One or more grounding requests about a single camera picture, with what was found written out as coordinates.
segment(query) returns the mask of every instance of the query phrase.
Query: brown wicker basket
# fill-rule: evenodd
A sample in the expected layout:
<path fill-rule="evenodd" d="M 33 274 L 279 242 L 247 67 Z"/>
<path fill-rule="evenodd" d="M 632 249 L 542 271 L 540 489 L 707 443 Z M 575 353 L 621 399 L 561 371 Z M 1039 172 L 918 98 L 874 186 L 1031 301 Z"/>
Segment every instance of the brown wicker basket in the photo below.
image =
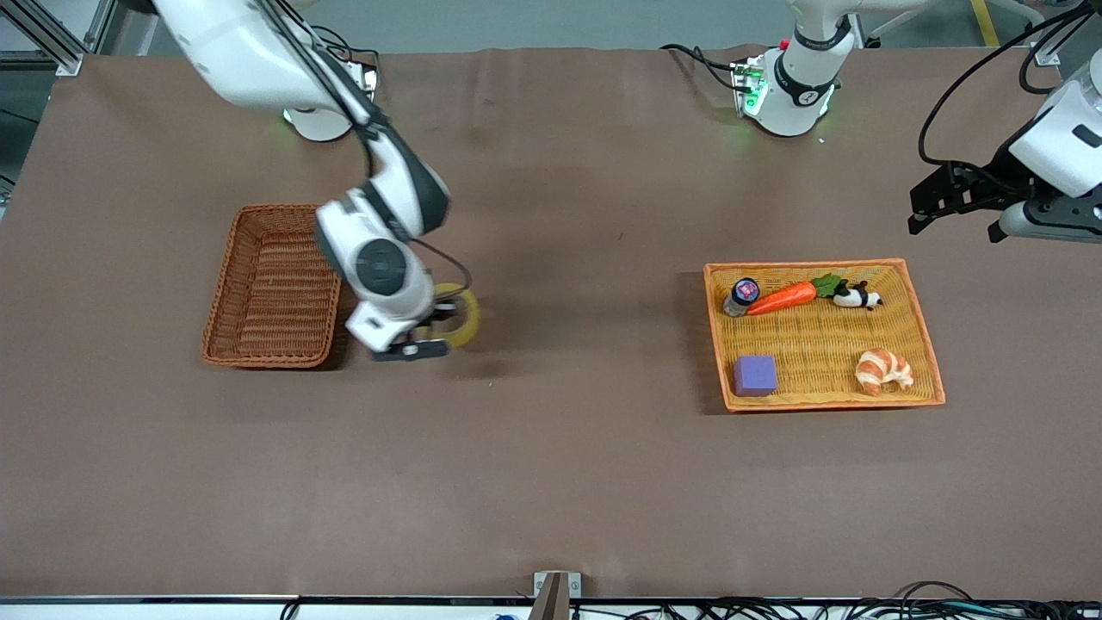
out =
<path fill-rule="evenodd" d="M 314 240 L 316 208 L 253 205 L 237 213 L 203 330 L 203 361 L 309 369 L 328 357 L 341 276 Z"/>

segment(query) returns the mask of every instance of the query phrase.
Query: panda toy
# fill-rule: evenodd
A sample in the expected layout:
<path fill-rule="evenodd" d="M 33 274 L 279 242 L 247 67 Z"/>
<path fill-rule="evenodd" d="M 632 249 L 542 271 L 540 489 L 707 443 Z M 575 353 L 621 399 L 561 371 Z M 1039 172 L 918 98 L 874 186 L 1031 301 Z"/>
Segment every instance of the panda toy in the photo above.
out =
<path fill-rule="evenodd" d="M 880 293 L 865 290 L 866 285 L 868 282 L 865 280 L 861 280 L 852 287 L 850 280 L 840 281 L 834 287 L 834 304 L 842 307 L 867 307 L 872 312 L 873 307 L 884 303 L 884 300 L 880 298 Z"/>

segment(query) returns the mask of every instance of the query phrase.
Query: orange wicker basket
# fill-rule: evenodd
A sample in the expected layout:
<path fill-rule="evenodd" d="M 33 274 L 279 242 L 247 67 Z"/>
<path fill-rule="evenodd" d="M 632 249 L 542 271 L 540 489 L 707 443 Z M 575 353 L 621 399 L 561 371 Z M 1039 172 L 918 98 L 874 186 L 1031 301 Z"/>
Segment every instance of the orange wicker basket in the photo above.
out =
<path fill-rule="evenodd" d="M 723 313 L 723 301 L 741 278 L 754 278 L 764 295 L 828 272 L 851 282 L 868 280 L 884 304 L 867 313 L 817 298 L 756 317 L 733 319 Z M 901 258 L 705 264 L 704 290 L 723 401 L 730 412 L 922 407 L 946 402 L 922 309 Z M 854 377 L 857 360 L 877 347 L 910 362 L 915 373 L 910 390 L 890 384 L 878 398 L 862 392 Z M 735 395 L 732 367 L 742 356 L 774 358 L 777 392 L 759 398 Z"/>

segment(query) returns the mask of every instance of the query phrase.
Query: table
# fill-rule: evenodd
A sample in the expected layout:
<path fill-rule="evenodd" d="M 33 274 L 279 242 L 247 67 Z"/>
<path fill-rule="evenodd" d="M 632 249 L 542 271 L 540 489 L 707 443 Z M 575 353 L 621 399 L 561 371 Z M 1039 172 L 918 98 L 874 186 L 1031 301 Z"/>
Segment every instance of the table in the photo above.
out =
<path fill-rule="evenodd" d="M 596 596 L 1098 598 L 1098 248 L 991 244 L 995 214 L 907 233 L 919 124 L 982 53 L 855 52 L 798 139 L 666 52 L 385 57 L 484 326 L 334 372 L 210 368 L 199 340 L 236 210 L 337 195 L 357 146 L 182 58 L 87 58 L 0 225 L 0 590 L 512 595 L 570 568 Z M 986 161 L 1031 116 L 1020 57 L 951 100 L 932 154 Z M 885 255 L 948 405 L 724 413 L 703 263 Z"/>

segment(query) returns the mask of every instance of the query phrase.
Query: purple sponge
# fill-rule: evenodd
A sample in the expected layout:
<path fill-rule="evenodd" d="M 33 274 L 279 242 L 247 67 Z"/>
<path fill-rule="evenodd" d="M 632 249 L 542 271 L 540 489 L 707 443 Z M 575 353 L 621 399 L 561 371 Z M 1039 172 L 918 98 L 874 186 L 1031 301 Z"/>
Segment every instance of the purple sponge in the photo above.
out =
<path fill-rule="evenodd" d="M 735 360 L 735 395 L 768 396 L 777 391 L 773 356 L 743 356 Z"/>

